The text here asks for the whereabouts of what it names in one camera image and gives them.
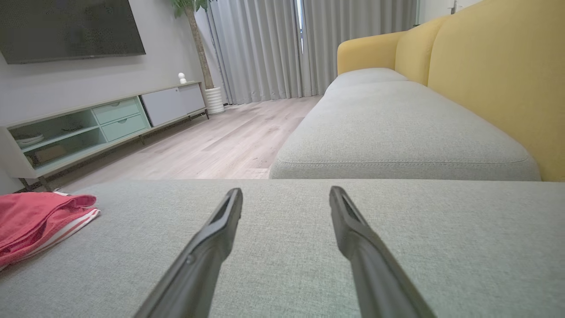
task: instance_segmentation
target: white figurine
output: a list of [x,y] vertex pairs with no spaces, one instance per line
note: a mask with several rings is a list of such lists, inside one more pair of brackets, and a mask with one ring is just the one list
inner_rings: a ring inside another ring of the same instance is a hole
[[184,78],[184,73],[179,73],[179,79],[181,84],[186,84],[186,79]]

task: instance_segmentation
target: tv screen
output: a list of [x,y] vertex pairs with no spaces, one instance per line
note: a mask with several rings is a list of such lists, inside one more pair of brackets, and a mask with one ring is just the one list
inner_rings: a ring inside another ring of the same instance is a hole
[[8,64],[145,54],[128,0],[0,0]]

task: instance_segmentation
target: door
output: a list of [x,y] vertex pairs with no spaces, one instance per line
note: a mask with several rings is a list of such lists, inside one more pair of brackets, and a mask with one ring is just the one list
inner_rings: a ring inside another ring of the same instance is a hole
[[187,114],[178,88],[141,95],[145,109],[155,127]]
[[193,84],[179,87],[179,92],[182,99],[182,105],[187,114],[206,107],[204,104],[204,98],[202,98],[202,92],[200,91],[200,85]]

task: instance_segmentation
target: red towel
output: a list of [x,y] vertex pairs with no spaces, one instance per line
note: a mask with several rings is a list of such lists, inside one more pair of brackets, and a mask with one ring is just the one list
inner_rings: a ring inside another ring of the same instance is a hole
[[0,196],[0,270],[77,232],[98,215],[95,202],[51,192]]

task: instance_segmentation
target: yellow sofa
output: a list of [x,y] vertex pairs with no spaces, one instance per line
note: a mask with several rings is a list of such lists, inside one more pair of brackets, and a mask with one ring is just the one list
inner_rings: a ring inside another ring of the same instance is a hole
[[483,0],[407,32],[338,48],[338,73],[391,68],[517,140],[565,181],[564,0]]

